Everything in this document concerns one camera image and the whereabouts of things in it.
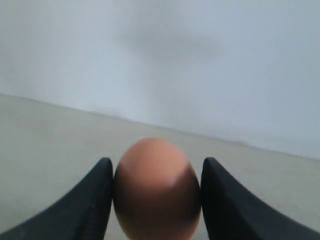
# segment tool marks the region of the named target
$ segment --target eggshell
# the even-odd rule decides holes
[[[189,240],[200,218],[200,187],[185,154],[145,138],[121,158],[113,185],[118,221],[131,240]]]

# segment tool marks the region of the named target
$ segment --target table surface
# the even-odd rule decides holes
[[[145,137],[180,147],[198,177],[204,159],[215,157],[259,198],[320,231],[320,161],[0,95],[0,232],[53,204],[101,157],[116,167]],[[113,211],[107,231],[125,239]],[[194,239],[208,239],[203,220]]]

